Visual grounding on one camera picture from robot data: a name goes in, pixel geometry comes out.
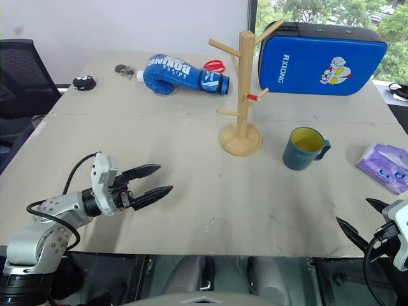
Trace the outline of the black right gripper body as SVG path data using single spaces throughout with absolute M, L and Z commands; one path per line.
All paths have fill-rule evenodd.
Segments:
M 373 250 L 372 259 L 376 260 L 381 256 L 393 259 L 400 249 L 398 234 L 400 230 L 395 221 L 389 221 L 378 228 L 374 233 L 374 238 L 380 245 Z

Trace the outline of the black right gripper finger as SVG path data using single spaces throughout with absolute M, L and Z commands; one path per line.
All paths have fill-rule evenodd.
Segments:
M 385 221 L 389 221 L 388 217 L 388 208 L 389 204 L 374 198 L 366 198 L 366 201 L 376 210 L 378 211 L 384 218 Z
M 364 254 L 366 254 L 368 242 L 360 236 L 358 230 L 354 228 L 351 224 L 347 221 L 336 217 L 336 221 L 339 224 L 341 230 L 345 234 L 345 236 L 355 245 L 359 250 L 361 250 Z

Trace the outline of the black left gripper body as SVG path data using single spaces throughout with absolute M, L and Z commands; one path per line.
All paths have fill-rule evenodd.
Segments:
M 110 186 L 110 194 L 115 206 L 119 210 L 125 210 L 133 204 L 133 193 L 128 189 L 129 181 L 132 179 L 130 173 L 122 173 L 116 176 L 113 184 Z

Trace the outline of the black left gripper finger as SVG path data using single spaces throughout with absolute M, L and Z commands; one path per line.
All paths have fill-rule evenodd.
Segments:
M 131 202 L 131 207 L 135 211 L 147 207 L 164 198 L 172 189 L 173 186 L 162 186 L 147 191 L 143 195 L 133 199 Z
M 134 179 L 142 179 L 160 169 L 159 164 L 145 164 L 122 172 L 122 178 L 128 183 Z

